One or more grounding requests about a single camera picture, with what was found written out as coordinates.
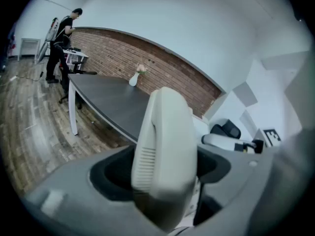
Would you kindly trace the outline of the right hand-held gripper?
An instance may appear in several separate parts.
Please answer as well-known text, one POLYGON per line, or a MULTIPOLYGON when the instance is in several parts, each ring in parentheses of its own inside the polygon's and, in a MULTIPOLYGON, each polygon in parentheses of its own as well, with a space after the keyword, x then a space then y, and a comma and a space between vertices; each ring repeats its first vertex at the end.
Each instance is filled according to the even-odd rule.
POLYGON ((201 142, 204 145, 248 154, 261 154, 265 148, 279 146, 281 138, 275 129, 258 129, 252 141, 235 141, 234 138, 213 133, 203 135, 201 138, 201 142))

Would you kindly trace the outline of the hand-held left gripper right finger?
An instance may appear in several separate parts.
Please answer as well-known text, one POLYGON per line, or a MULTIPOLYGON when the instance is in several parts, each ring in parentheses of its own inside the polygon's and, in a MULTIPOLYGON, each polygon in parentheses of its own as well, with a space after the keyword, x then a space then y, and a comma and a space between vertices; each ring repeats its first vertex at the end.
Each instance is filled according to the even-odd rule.
POLYGON ((260 154, 198 147, 193 226, 172 236, 301 236, 309 229, 310 131, 260 154))

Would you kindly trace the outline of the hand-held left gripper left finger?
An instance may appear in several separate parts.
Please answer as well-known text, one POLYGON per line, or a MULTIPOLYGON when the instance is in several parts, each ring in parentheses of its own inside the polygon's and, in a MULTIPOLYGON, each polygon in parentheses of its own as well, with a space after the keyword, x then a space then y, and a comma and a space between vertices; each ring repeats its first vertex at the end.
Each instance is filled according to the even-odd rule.
POLYGON ((70 161, 27 193, 27 211, 53 236, 166 236, 133 201, 134 147, 70 161))

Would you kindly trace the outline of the black mesh office chair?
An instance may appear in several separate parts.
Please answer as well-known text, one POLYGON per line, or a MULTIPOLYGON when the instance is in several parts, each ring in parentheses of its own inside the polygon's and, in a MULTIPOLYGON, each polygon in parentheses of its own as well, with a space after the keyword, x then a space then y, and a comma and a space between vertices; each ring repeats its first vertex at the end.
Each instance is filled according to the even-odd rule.
POLYGON ((212 127, 210 133, 234 139, 241 138, 241 130, 229 119, 226 121, 224 125, 215 124, 212 127))

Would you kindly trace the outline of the white table leg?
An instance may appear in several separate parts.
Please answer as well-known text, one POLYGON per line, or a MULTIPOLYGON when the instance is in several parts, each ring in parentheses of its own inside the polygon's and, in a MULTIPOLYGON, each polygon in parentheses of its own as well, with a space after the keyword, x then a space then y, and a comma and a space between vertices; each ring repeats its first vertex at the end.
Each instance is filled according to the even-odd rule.
POLYGON ((70 126, 74 136, 78 134, 77 125, 76 125, 76 109, 75 109, 75 96, 76 88, 73 83, 69 82, 69 91, 68 91, 68 108, 69 108, 69 119, 70 126))

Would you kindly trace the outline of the white vase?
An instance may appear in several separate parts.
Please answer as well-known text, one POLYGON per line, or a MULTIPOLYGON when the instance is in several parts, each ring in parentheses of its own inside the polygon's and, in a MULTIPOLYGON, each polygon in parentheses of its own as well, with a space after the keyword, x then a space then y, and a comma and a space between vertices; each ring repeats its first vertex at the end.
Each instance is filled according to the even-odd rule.
POLYGON ((140 74, 138 72, 135 72, 135 74, 130 78, 130 80, 129 80, 130 86, 132 86, 132 87, 136 86, 139 75, 140 74))

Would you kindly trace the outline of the white desk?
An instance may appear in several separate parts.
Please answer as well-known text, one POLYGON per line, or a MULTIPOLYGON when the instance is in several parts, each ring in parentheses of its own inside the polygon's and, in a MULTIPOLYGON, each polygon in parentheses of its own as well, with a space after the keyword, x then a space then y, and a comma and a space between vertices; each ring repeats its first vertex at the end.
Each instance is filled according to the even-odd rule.
POLYGON ((77 69, 81 70, 83 68, 83 63, 89 58, 86 54, 75 50, 63 50, 63 53, 66 59, 66 64, 70 69, 73 69, 75 66, 73 62, 81 62, 77 66, 77 69))

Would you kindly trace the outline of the small white side table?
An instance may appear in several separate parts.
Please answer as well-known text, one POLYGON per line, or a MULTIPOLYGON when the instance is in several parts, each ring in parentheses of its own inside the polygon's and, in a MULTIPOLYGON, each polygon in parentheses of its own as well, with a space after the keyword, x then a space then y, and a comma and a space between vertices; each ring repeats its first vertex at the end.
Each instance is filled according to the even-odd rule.
POLYGON ((22 56, 31 55, 34 57, 34 62, 37 60, 39 46, 40 46, 40 39, 36 38, 21 38, 20 49, 18 52, 17 60, 20 61, 22 56), (27 52, 31 52, 31 54, 23 54, 23 51, 26 50, 27 52))

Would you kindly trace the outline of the grey wall panel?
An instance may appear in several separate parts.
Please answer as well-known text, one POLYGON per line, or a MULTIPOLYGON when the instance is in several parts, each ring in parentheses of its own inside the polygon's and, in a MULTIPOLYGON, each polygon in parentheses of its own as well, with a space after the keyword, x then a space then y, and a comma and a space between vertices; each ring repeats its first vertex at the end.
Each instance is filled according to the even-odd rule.
POLYGON ((243 103, 245 107, 252 106, 258 102, 254 92, 247 82, 243 82, 233 89, 235 95, 243 103))
POLYGON ((256 135, 258 128, 247 110, 244 110, 240 116, 240 122, 244 125, 252 137, 256 135))

